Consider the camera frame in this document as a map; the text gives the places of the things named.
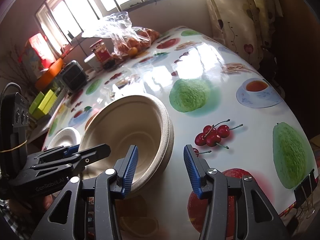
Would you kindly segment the person left hand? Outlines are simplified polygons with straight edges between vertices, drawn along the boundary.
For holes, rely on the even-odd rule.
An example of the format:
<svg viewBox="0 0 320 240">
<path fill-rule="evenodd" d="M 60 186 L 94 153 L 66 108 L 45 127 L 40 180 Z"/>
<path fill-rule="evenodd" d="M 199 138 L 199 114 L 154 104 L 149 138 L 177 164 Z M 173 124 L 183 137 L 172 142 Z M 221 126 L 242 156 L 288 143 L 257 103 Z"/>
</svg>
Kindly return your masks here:
<svg viewBox="0 0 320 240">
<path fill-rule="evenodd" d="M 48 195 L 48 196 L 45 196 L 45 197 L 43 198 L 43 208 L 44 208 L 45 210 L 48 210 L 48 209 L 50 208 L 52 202 L 53 202 L 53 197 L 52 197 L 51 194 Z"/>
</svg>

